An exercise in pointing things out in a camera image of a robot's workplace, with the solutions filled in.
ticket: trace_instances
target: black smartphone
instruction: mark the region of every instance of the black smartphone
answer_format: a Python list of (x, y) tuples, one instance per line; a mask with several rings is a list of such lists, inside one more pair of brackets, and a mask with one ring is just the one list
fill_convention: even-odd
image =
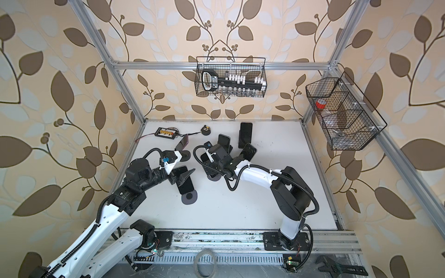
[(247, 159), (250, 161), (253, 156), (256, 154), (257, 149), (252, 146), (251, 144), (247, 143), (246, 146), (241, 151), (241, 154), (243, 155), (244, 159)]
[(238, 148), (243, 149), (252, 140), (252, 123), (241, 123), (239, 129)]
[[(187, 171), (188, 171), (187, 166), (182, 166), (182, 167), (178, 167), (178, 168), (173, 169), (172, 173), (174, 173), (176, 176), (179, 177), (182, 173), (185, 173)], [(181, 186), (178, 187), (178, 189), (179, 189), (179, 193), (181, 195), (184, 195), (186, 193), (189, 193), (189, 192), (193, 191), (194, 187), (193, 187), (193, 183), (192, 183), (191, 178), (188, 177), (186, 179), (186, 181)]]
[(186, 134), (186, 135), (184, 135), (182, 140), (176, 145), (176, 148), (174, 148), (174, 150), (182, 151), (187, 146), (188, 143), (189, 143), (189, 135)]
[(218, 136), (218, 144), (220, 144), (227, 153), (229, 153), (229, 148), (230, 148), (230, 137), (220, 134)]

